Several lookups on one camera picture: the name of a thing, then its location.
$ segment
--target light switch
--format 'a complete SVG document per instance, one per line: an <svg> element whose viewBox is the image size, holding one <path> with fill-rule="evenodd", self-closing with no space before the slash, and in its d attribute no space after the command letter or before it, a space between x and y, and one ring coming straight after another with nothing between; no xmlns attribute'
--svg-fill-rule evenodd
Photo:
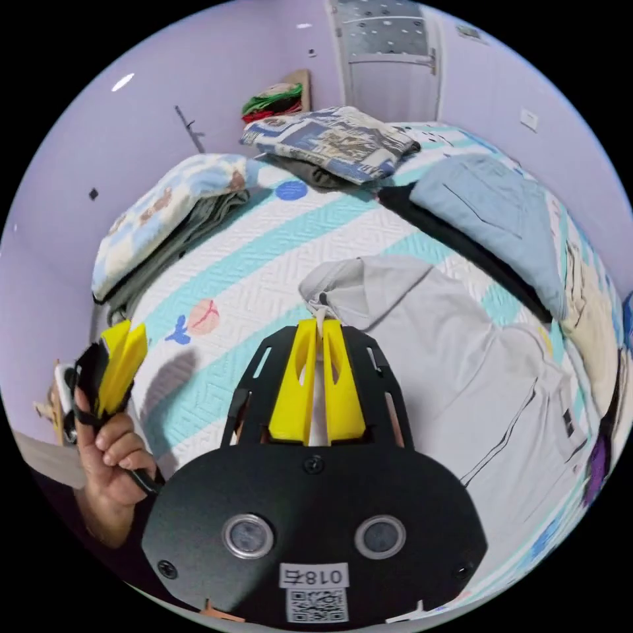
<svg viewBox="0 0 633 633"><path fill-rule="evenodd" d="M526 127L529 127L533 132L536 131L536 128L539 126L539 118L534 114L534 112L530 112L526 110L524 107L521 109L521 123Z"/></svg>

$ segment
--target blue bird print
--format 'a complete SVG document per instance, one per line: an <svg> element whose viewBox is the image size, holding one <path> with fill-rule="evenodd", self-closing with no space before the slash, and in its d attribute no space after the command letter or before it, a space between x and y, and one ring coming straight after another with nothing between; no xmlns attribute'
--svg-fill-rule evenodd
<svg viewBox="0 0 633 633"><path fill-rule="evenodd" d="M180 315L173 332L165 338L165 341L174 341L179 345L187 345L191 342L191 337L187 334L187 327L185 326L186 321L187 317Z"/></svg>

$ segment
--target folded clothes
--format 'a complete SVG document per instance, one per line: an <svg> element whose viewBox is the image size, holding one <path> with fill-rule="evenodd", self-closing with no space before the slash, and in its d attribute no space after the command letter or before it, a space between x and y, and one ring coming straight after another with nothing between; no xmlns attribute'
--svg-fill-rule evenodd
<svg viewBox="0 0 633 633"><path fill-rule="evenodd" d="M240 143L289 159L284 168L292 173L293 161L312 165L300 167L301 177L317 187L327 186L328 174L355 185L380 180L395 172L403 156L420 150L403 132L348 105L255 121Z"/></svg>
<svg viewBox="0 0 633 633"><path fill-rule="evenodd" d="M429 168L411 201L505 261L555 319L566 316L564 283L541 185L492 156L453 156Z"/></svg>
<svg viewBox="0 0 633 633"><path fill-rule="evenodd" d="M242 108L242 114L268 109L268 106L283 99L301 97L302 92L303 86L301 84L275 84L249 99Z"/></svg>
<svg viewBox="0 0 633 633"><path fill-rule="evenodd" d="M318 189L342 189L351 184L348 180L339 178L333 173L315 168L312 163L305 160L285 158L275 154L267 154L265 160L271 165L289 171L292 175Z"/></svg>
<svg viewBox="0 0 633 633"><path fill-rule="evenodd" d="M378 192L380 203L403 220L459 253L525 305L542 322L551 323L552 316L536 291L521 279L507 263L481 244L409 199L415 183L403 187L383 187Z"/></svg>
<svg viewBox="0 0 633 633"><path fill-rule="evenodd" d="M115 286L107 300L108 324L130 318L136 303L150 284L175 261L207 239L231 212L249 198L248 191L237 191L198 201L169 237Z"/></svg>
<svg viewBox="0 0 633 633"><path fill-rule="evenodd" d="M582 356L598 414L604 417L613 398L618 374L618 346L611 302L600 292L597 274L585 264L577 246L567 242L566 250L568 316L560 322L560 327Z"/></svg>
<svg viewBox="0 0 633 633"><path fill-rule="evenodd" d="M242 121L245 123L252 123L253 121L260 121L261 119L267 119L268 117L275 115L286 115L299 112L301 110L301 100L295 100L284 110L277 109L274 106L275 104L269 106L270 109L268 110L253 110L250 114L244 114L244 116L242 116Z"/></svg>
<svg viewBox="0 0 633 633"><path fill-rule="evenodd" d="M92 273L95 302L108 301L113 289L181 225L198 201L255 186L260 166L244 156L197 154L167 172L118 217L102 240ZM231 199L221 197L205 208L212 209L219 222Z"/></svg>

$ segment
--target door panel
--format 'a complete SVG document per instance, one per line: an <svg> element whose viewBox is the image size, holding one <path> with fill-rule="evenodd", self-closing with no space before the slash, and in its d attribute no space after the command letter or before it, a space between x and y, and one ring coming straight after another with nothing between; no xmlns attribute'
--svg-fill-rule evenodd
<svg viewBox="0 0 633 633"><path fill-rule="evenodd" d="M383 121L432 121L439 101L433 15L406 0L330 0L346 103Z"/></svg>
<svg viewBox="0 0 633 633"><path fill-rule="evenodd" d="M343 21L369 17L415 16L421 7L411 0L333 0Z"/></svg>
<svg viewBox="0 0 633 633"><path fill-rule="evenodd" d="M432 121L437 76L428 66L367 61L350 64L352 105L381 121Z"/></svg>
<svg viewBox="0 0 633 633"><path fill-rule="evenodd" d="M343 37L349 61L365 54L423 57L429 54L427 31L421 17L346 22L343 24Z"/></svg>

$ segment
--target purple cloth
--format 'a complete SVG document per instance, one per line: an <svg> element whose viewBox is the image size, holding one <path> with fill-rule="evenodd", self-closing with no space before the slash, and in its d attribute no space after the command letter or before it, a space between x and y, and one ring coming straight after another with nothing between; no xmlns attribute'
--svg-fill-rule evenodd
<svg viewBox="0 0 633 633"><path fill-rule="evenodd" d="M584 503L591 505L602 488L607 474L607 445L605 437L600 434L589 457L589 481L585 488Z"/></svg>

